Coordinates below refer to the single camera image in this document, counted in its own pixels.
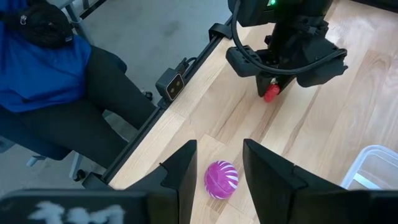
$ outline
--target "gray floor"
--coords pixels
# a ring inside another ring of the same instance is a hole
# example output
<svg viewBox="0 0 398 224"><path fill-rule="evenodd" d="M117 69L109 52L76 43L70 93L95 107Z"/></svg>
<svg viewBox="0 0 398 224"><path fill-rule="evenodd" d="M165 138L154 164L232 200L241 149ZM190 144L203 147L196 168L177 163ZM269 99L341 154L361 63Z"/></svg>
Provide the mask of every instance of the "gray floor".
<svg viewBox="0 0 398 224"><path fill-rule="evenodd" d="M95 45L119 55L128 65L127 76L158 101L155 82L161 74L183 57L197 56L208 43L208 28L230 15L227 0L108 0L85 22ZM118 116L107 120L126 139L133 137L135 130ZM0 196L18 189L81 188L68 178L72 155L26 167L31 155L18 145L0 154ZM88 159L82 168L103 172Z"/></svg>

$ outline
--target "blue jacket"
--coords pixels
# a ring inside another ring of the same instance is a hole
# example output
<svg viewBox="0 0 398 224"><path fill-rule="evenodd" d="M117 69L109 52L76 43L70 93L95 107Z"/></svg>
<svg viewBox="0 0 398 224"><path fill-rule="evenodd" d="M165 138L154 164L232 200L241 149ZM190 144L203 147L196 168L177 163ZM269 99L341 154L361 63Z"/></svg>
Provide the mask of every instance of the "blue jacket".
<svg viewBox="0 0 398 224"><path fill-rule="evenodd" d="M24 7L26 0L0 0L0 11ZM90 53L79 36L71 46L43 49L0 22L0 105L18 113L81 98Z"/></svg>

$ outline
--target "black cable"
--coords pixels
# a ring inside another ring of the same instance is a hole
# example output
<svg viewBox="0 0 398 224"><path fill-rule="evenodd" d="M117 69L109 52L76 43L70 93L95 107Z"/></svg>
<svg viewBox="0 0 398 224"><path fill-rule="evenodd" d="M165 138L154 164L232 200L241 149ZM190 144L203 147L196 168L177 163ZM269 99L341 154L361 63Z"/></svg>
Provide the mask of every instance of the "black cable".
<svg viewBox="0 0 398 224"><path fill-rule="evenodd" d="M232 38L234 40L234 43L236 45L236 48L238 48L238 50L243 54L244 58L246 60L248 60L249 62L251 62L252 64L254 64L256 67L260 68L261 70L265 71L265 72L269 72L269 73L273 73L276 75L295 75L298 73L302 73L302 72L307 72L309 70L312 70L314 68L317 68L318 66L324 64L325 62L329 62L330 60L339 57L340 55L344 55L347 54L347 50L345 49L339 49L333 53L331 53L330 55L327 55L325 57L322 57L321 59L306 65L304 67L301 68L295 68L295 69L279 69L279 68L273 68L270 66L266 66L264 64L262 64L261 62L258 62L257 60L255 60L254 58L252 58L243 48L241 41L239 40L239 36L238 36L238 30L236 28L237 23L238 23L238 13L239 13L239 8L241 6L241 0L236 0L235 3L235 8L234 8L234 12L232 14L232 24L231 24L231 28L232 28Z"/></svg>
<svg viewBox="0 0 398 224"><path fill-rule="evenodd" d="M190 63L190 62L195 61L195 60L197 60L197 58L196 57L192 57L192 58L188 59L185 63Z"/></svg>

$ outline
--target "purple ball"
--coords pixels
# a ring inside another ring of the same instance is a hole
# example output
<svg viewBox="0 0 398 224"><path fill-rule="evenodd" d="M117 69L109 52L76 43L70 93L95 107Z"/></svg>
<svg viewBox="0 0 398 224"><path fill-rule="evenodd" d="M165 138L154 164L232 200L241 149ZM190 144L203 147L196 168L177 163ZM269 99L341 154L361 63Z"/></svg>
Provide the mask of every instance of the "purple ball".
<svg viewBox="0 0 398 224"><path fill-rule="evenodd" d="M238 172L229 162L216 161L206 170L205 187L213 198L228 198L238 187L238 182Z"/></svg>

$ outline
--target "red cap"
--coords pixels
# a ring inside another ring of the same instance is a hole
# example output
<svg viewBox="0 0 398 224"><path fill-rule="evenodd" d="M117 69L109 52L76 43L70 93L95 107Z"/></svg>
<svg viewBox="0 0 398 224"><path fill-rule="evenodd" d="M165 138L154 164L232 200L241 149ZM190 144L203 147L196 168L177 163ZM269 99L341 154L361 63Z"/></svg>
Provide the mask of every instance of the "red cap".
<svg viewBox="0 0 398 224"><path fill-rule="evenodd" d="M264 100L270 103L280 92L280 88L276 84L271 84L268 86L266 94L264 95Z"/></svg>

